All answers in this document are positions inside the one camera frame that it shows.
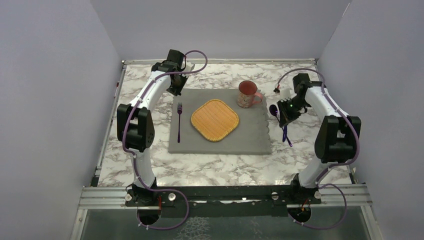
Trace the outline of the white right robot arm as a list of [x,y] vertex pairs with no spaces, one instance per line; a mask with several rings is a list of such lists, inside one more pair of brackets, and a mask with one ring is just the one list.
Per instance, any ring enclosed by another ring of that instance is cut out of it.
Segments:
[[310,80],[306,68],[300,68],[292,79],[294,95],[277,82],[277,108],[283,139],[288,141],[288,125],[312,108],[321,120],[314,143],[316,158],[296,174],[288,190],[289,199],[300,204],[318,190],[321,180],[334,167],[347,166],[358,157],[362,121],[342,110],[330,96],[325,81]]

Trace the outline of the grey scalloped cloth placemat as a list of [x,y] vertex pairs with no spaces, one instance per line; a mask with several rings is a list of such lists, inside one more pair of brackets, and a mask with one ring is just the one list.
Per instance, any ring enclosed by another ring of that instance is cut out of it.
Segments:
[[[168,151],[171,154],[218,154],[218,155],[269,155],[271,139],[269,135],[268,108],[266,98],[262,103],[249,108],[237,105],[237,89],[189,89],[174,97],[170,123]],[[206,140],[191,124],[195,110],[212,99],[225,102],[238,117],[238,126],[223,140]],[[180,121],[180,143],[178,143],[178,102],[182,103]]]

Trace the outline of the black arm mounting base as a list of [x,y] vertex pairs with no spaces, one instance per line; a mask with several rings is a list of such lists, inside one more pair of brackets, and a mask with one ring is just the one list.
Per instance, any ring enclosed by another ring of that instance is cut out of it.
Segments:
[[180,186],[173,191],[158,186],[155,191],[127,190],[125,206],[142,216],[188,217],[287,217],[288,209],[320,204],[318,190],[291,185]]

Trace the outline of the purple iridescent fork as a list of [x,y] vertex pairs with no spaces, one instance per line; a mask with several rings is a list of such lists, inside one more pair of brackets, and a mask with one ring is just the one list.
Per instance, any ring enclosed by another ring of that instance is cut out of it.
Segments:
[[177,104],[177,114],[178,114],[178,132],[177,132],[177,142],[181,142],[181,114],[183,113],[183,104],[178,102]]

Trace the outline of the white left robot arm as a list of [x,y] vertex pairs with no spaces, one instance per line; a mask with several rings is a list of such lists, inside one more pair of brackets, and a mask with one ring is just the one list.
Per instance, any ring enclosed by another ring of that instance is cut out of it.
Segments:
[[156,177],[150,158],[155,137],[152,110],[164,92],[180,95],[188,79],[187,73],[192,70],[193,67],[187,66],[186,54],[171,49],[164,61],[153,65],[139,94],[116,109],[117,138],[123,151],[132,157],[134,180],[131,188],[144,205],[152,205],[157,200]]

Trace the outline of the purple iridescent spoon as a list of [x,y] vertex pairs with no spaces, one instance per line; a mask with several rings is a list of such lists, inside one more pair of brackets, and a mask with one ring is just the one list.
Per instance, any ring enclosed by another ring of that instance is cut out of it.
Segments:
[[[274,105],[274,104],[271,104],[268,109],[269,109],[270,114],[277,119],[278,123],[280,123],[277,106]],[[287,135],[287,140],[285,142],[287,142],[290,147],[293,147],[293,144],[290,141],[288,135]]]

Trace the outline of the pink patterned cup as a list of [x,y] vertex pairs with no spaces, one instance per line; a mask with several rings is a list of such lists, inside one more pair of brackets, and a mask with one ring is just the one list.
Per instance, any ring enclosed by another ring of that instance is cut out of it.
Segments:
[[263,94],[259,92],[257,85],[250,80],[244,80],[238,85],[236,103],[241,108],[250,108],[263,102]]

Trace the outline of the woven yellow wicker tray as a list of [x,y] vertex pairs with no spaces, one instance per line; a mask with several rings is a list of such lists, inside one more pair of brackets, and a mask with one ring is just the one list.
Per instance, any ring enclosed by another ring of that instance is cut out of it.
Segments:
[[239,125],[238,114],[220,99],[211,99],[195,110],[190,122],[208,141],[219,142]]

